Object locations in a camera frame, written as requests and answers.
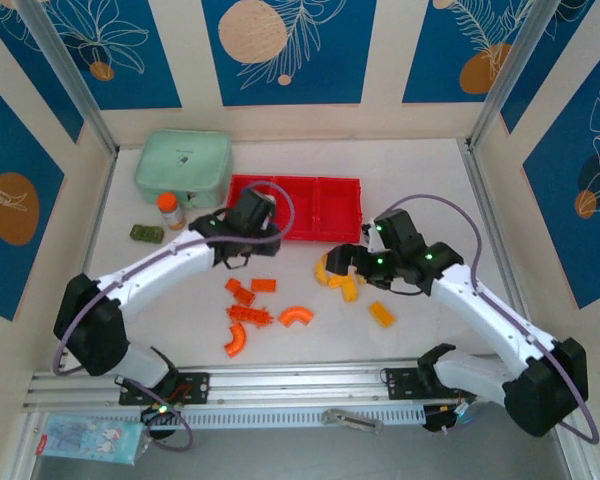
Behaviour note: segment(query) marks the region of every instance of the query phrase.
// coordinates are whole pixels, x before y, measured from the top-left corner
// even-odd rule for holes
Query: blue panel
[[[65,92],[38,45],[15,10],[0,3],[0,38],[75,142],[82,129],[82,116]]]
[[[530,0],[430,0],[404,103],[481,102]]]
[[[600,298],[600,62],[524,169],[582,308]]]
[[[0,316],[13,320],[64,174],[0,97]]]
[[[41,5],[102,110],[181,107],[148,0],[49,0]],[[43,55],[15,12],[0,23],[3,39],[11,37],[10,50],[40,90],[39,84],[50,82]],[[17,34],[5,33],[18,26]]]
[[[520,121],[594,1],[564,0],[558,6],[500,112],[509,132]]]
[[[360,103],[375,0],[203,0],[225,106]]]

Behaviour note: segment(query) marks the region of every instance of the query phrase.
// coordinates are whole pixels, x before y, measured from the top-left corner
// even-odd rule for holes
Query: mint green box
[[[226,133],[156,130],[144,144],[134,179],[145,202],[173,192],[183,207],[214,208],[229,192],[232,171]]]

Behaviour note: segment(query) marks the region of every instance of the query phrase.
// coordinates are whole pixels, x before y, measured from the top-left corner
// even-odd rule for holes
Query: enclosure wall
[[[74,142],[63,113],[0,39],[0,456],[32,373],[49,368],[54,312],[82,268],[111,161],[87,126]]]
[[[165,127],[236,140],[466,136],[530,10],[509,5],[40,3],[121,145]],[[14,28],[0,21],[1,34]]]
[[[586,348],[600,427],[600,0],[587,7],[545,32],[477,158],[533,320]]]

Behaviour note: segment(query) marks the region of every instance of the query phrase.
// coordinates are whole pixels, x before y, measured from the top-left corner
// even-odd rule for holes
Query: metal clamp
[[[363,432],[373,432],[378,434],[384,428],[384,423],[380,420],[349,413],[345,410],[330,409],[322,414],[322,424],[330,425],[337,424],[343,427],[351,427]]]

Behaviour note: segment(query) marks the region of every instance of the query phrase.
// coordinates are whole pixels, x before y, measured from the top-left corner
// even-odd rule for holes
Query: plastic bag
[[[51,414],[36,455],[135,465],[151,439],[140,422]]]

